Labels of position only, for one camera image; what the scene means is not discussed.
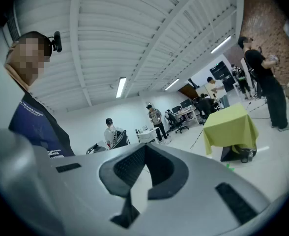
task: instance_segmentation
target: black t-shirt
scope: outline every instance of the black t-shirt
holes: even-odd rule
[[[10,122],[9,129],[24,135],[32,145],[44,147],[50,158],[75,155],[68,134],[56,119],[24,88],[25,96]]]
[[[273,76],[271,69],[265,69],[262,67],[261,63],[265,60],[265,57],[256,50],[248,50],[245,53],[245,58],[250,65],[250,67],[256,73],[258,79],[263,79],[267,76]]]

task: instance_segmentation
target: white shirt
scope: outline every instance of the white shirt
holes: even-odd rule
[[[221,80],[216,80],[214,84],[214,88],[219,88],[224,86]],[[217,90],[217,96],[219,99],[221,99],[224,95],[227,95],[227,92],[225,91],[225,88],[218,89]]]
[[[107,144],[110,144],[111,148],[114,145],[114,139],[115,139],[115,142],[117,140],[117,131],[123,132],[124,130],[122,128],[119,128],[119,127],[115,128],[114,125],[111,125],[109,128],[107,128],[104,131],[105,141]]]

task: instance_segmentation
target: ceiling light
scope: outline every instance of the ceiling light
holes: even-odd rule
[[[216,48],[214,48],[211,53],[214,53],[216,50],[218,50],[221,46],[223,46],[226,42],[230,40],[231,36],[228,36],[220,45],[218,45]]]
[[[122,77],[119,79],[119,85],[118,85],[118,89],[117,89],[116,98],[120,98],[121,93],[123,92],[125,82],[126,82],[126,77]]]
[[[170,84],[170,85],[165,89],[165,91],[166,91],[167,89],[169,89],[171,86],[173,86],[177,81],[179,81],[179,79],[176,79],[172,84]]]

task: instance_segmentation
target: white ceiling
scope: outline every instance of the white ceiling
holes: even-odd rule
[[[14,9],[21,34],[60,31],[62,52],[31,93],[72,111],[115,100],[120,77],[122,98],[186,81],[222,53],[210,53],[217,43],[239,36],[243,0],[16,0]]]

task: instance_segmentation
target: black slot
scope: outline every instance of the black slot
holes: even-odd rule
[[[59,173],[65,172],[65,171],[70,171],[76,168],[81,167],[81,165],[79,163],[72,163],[72,164],[67,164],[67,165],[63,165],[63,166],[58,166],[56,167],[56,170]]]
[[[227,183],[215,187],[223,201],[241,224],[257,216],[254,209]]]

